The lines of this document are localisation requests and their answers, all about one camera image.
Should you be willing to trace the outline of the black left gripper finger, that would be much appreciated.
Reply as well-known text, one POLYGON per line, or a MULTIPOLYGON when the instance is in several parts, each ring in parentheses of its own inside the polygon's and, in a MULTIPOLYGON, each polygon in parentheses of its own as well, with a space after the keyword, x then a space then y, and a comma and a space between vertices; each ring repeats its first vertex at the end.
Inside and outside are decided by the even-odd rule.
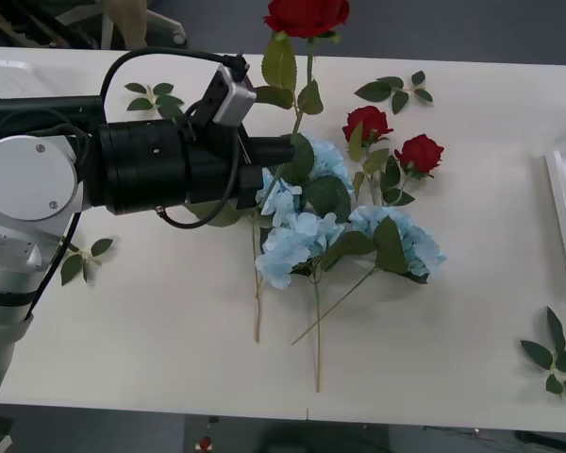
POLYGON ((295 147, 289 134, 279 137, 250 137, 249 158, 253 164, 271 167, 293 160, 295 147))

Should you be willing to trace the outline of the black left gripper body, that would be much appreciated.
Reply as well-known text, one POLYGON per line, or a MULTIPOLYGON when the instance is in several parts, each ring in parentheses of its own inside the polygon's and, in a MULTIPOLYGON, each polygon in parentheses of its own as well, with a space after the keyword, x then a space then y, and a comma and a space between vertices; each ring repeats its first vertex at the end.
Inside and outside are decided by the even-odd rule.
MULTIPOLYGON (((231 173, 232 134, 225 133, 215 140, 187 145, 190 165, 187 201, 191 204, 220 201, 231 173)), ((238 134, 240 162, 234 189, 229 197, 236 201, 237 210, 253 208, 256 194, 263 187, 258 157, 246 133, 238 134)))

